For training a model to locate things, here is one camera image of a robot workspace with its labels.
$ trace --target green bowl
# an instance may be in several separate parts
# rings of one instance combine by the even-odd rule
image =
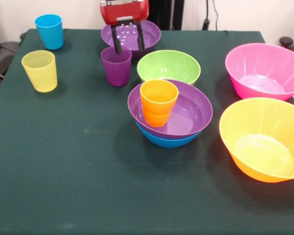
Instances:
[[[143,82],[152,79],[174,79],[193,85],[201,68],[192,56],[177,50],[157,50],[145,55],[137,64]]]

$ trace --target purple cup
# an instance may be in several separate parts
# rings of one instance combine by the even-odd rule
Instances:
[[[107,47],[101,52],[104,71],[110,85],[120,87],[129,82],[132,52],[123,47],[122,54],[116,54],[114,47]]]

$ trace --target orange cup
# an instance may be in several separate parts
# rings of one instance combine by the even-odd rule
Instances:
[[[141,85],[140,96],[146,123],[152,127],[162,127],[171,116],[178,88],[166,80],[149,80]]]

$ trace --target purple bowl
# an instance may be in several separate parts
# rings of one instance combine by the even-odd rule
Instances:
[[[166,125],[151,127],[144,119],[139,84],[129,94],[127,106],[136,122],[149,133],[167,139],[186,138],[202,131],[211,121],[212,105],[207,96],[187,83],[166,79],[177,86],[179,95]]]
[[[136,25],[124,25],[117,27],[117,35],[121,42],[121,45],[127,47],[132,51],[134,57],[143,56],[153,51],[154,46],[160,40],[161,31],[157,25],[150,21],[141,21],[143,29],[143,37],[145,43],[145,51],[138,50],[137,44],[137,28]],[[106,25],[101,31],[101,37],[105,43],[114,47],[112,40],[111,27]]]

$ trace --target orange bowl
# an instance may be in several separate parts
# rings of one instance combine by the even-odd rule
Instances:
[[[230,105],[220,135],[234,163],[255,180],[294,179],[294,105],[273,98],[248,98]]]

